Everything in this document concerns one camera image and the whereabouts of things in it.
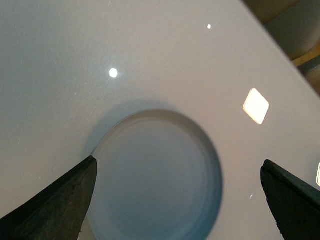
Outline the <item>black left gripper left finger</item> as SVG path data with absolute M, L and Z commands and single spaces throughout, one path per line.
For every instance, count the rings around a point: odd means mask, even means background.
M 2 240 L 76 240 L 92 201 L 97 160 L 87 157 L 0 219 Z

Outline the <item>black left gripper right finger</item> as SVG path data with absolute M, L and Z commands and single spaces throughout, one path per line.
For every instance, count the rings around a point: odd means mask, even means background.
M 269 209 L 285 240 L 320 238 L 320 191 L 266 159 L 260 181 Z

